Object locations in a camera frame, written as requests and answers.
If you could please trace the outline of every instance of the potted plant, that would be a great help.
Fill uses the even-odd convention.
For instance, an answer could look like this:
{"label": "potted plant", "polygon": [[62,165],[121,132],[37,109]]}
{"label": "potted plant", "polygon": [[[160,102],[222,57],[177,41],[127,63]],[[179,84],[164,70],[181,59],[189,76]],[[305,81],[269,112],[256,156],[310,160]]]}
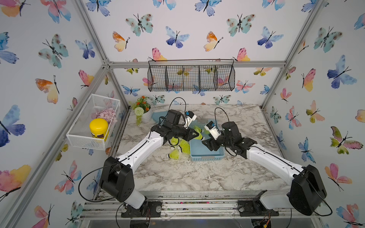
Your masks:
{"label": "potted plant", "polygon": [[131,108],[136,114],[136,124],[139,126],[142,122],[146,123],[152,118],[151,105],[147,103],[147,97],[142,96],[137,99],[136,103],[131,103]]}

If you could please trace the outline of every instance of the black cable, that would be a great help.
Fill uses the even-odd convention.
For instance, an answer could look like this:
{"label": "black cable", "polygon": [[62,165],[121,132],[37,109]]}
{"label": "black cable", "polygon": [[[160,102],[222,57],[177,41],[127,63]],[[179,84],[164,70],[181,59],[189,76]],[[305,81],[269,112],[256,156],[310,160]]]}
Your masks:
{"label": "black cable", "polygon": [[292,209],[290,208],[290,220],[289,220],[289,224],[286,226],[286,228],[289,227],[291,221],[292,221]]}

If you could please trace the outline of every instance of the black wire basket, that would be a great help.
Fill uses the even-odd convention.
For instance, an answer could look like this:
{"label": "black wire basket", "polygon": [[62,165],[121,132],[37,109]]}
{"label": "black wire basket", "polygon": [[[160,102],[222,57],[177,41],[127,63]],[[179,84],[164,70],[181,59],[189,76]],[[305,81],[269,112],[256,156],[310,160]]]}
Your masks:
{"label": "black wire basket", "polygon": [[150,91],[232,91],[234,60],[218,59],[149,61]]}

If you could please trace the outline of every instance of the marble countertop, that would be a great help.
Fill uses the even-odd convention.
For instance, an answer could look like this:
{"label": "marble countertop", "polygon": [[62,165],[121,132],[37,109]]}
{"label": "marble countertop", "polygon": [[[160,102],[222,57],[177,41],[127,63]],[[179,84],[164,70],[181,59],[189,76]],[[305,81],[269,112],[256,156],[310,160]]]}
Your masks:
{"label": "marble countertop", "polygon": [[[155,105],[154,112],[167,111],[168,105]],[[217,105],[187,105],[199,122],[214,119]],[[220,105],[234,121],[243,137],[256,140],[271,152],[279,155],[279,150],[258,105]],[[185,105],[172,105],[171,109],[184,111]],[[227,117],[217,110],[220,126]],[[135,114],[130,113],[120,142],[117,156],[124,154],[142,140],[155,125],[153,120],[135,124]],[[183,154],[178,160],[170,159],[168,143],[155,150],[134,173],[134,182],[140,191],[212,191],[212,190],[279,190],[288,185],[275,174],[259,164],[233,157],[227,152],[220,161],[192,162],[190,155]]]}

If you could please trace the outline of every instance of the white mesh basket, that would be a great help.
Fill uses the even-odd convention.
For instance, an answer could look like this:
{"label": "white mesh basket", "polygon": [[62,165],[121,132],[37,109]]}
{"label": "white mesh basket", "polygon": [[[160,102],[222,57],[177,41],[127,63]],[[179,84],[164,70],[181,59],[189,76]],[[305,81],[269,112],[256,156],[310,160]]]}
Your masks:
{"label": "white mesh basket", "polygon": [[[119,107],[120,100],[91,94],[66,134],[70,144],[87,149],[105,150],[114,128],[115,123],[113,120],[117,118],[119,113]],[[97,112],[101,112],[106,108],[113,108],[116,113],[108,126],[107,139],[93,138],[89,127],[90,122],[95,119]]]}

